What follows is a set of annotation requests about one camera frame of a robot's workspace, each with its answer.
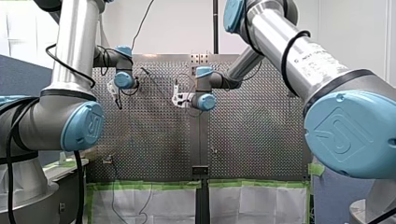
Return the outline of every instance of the green trim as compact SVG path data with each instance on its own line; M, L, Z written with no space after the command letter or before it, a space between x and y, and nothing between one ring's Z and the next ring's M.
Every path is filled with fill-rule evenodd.
M306 187L306 224L311 223L311 185Z
M155 190L174 190L174 189L200 189L201 182L145 182L145 181L116 181L109 183L88 184L87 188L97 190L124 190L124 189L155 189Z
M87 187L87 217L88 224L92 224L92 205L93 205L93 189Z
M229 188L229 187L270 187L270 188L287 188L287 189L303 189L309 187L309 181L272 181L272 180L209 180L210 188Z
M322 176L324 173L325 166L318 163L309 163L308 164L308 173L310 175Z

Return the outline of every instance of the robotic arm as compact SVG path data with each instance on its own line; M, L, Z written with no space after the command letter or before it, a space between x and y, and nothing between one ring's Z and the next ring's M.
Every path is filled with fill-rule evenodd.
M394 178L396 90L369 70L338 62L309 32L297 29L296 18L291 0L228 0L224 27L249 47L224 75L198 67L196 92L179 106L213 109L212 89L239 88L265 56L304 102L305 139L322 163L341 175Z
M116 67L111 85L120 89L138 87L132 74L131 49L95 46L104 0L36 2L58 19L62 11L62 17L56 53L50 54L56 62L50 85L40 92L39 99L0 97L0 219L11 224L59 223L58 187L48 183L37 151L77 152L98 141L104 112L91 91L95 84L92 68Z

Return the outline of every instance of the perforated metal panel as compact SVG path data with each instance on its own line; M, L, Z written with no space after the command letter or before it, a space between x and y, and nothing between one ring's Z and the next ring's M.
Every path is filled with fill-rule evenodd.
M140 88L134 96L122 95L122 110L106 90L115 70L104 77L100 69L94 70L97 86L93 90L105 110L106 123L87 173L89 181L113 180L115 169L117 179L191 179L189 117L171 102L176 77L182 91L191 85L189 77L178 75L190 73L190 62L190 55L134 56ZM108 155L114 155L114 166L102 163Z
M226 71L235 59L210 55L209 64ZM218 105L208 132L210 178L306 178L310 153L304 143L303 106L288 97L281 75L267 60L239 90L215 94Z
M141 87L134 96L122 96L122 110L106 90L115 70L102 77L100 69L95 69L93 90L104 107L106 123L89 166L89 181L111 181L116 176L191 180L191 167L205 164L209 164L210 178L303 180L310 161L303 141L303 107L298 98L287 96L275 68L263 61L259 73L241 89L215 90L218 106L210 119L209 113L192 118L171 103L175 78L181 91L190 91L193 64L209 63L226 71L237 56L192 57L134 56L134 74ZM108 155L114 155L114 165L102 163Z

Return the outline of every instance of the logo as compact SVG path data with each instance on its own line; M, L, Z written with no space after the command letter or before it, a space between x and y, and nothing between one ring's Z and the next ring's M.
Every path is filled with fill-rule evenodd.
M90 124L88 125L88 136L97 138L102 125L102 117L93 113L90 114Z
M370 134L340 107L315 128L313 135L339 161L373 142Z

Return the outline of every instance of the label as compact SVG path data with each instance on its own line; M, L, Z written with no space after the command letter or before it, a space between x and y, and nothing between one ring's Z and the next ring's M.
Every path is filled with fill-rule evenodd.
M320 82L325 77L338 77L338 74L347 70L346 66L335 60L321 45L310 44L310 46L312 48L309 52L303 52L292 61L303 76Z

